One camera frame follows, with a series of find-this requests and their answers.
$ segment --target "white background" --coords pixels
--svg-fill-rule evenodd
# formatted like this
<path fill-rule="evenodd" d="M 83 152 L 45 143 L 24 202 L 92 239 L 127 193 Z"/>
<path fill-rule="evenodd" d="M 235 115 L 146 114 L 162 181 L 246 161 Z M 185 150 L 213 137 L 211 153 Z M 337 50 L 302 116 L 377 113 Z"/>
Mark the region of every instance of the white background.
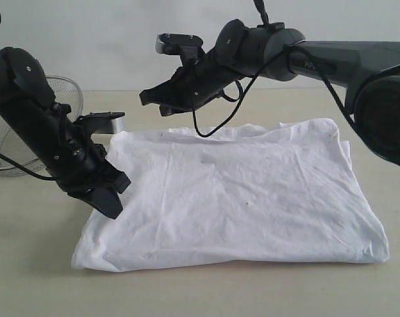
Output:
<path fill-rule="evenodd" d="M 267 0 L 275 21 L 309 40 L 400 41 L 400 0 Z M 0 48 L 20 47 L 48 75 L 76 80 L 85 90 L 140 90 L 169 79 L 177 57 L 158 55 L 156 35 L 196 34 L 209 50 L 233 18 L 255 26 L 253 0 L 0 0 Z M 316 87 L 262 80 L 256 88 Z"/>

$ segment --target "metal basket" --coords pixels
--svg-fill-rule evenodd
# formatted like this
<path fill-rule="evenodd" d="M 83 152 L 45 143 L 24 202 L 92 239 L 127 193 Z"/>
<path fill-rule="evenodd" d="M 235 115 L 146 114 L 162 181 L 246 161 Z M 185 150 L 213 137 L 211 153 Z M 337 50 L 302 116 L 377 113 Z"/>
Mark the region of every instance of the metal basket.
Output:
<path fill-rule="evenodd" d="M 75 121 L 83 112 L 83 93 L 77 83 L 60 76 L 47 76 L 49 86 L 56 95 L 56 101 L 69 104 L 72 112 L 68 115 Z M 0 116 L 0 153 L 13 159 L 33 172 L 45 168 L 44 164 L 27 147 L 20 137 L 7 125 Z M 0 176 L 15 177 L 25 175 L 24 172 L 0 159 Z"/>

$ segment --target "folded white cloth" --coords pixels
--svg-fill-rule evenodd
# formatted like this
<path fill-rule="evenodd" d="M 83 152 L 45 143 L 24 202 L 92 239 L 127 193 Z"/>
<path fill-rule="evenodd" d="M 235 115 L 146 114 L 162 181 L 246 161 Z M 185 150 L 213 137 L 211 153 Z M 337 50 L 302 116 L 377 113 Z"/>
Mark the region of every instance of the folded white cloth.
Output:
<path fill-rule="evenodd" d="M 227 127 L 209 139 L 187 128 L 121 132 L 108 160 L 133 183 L 117 220 L 90 216 L 74 268 L 389 258 L 332 120 Z"/>

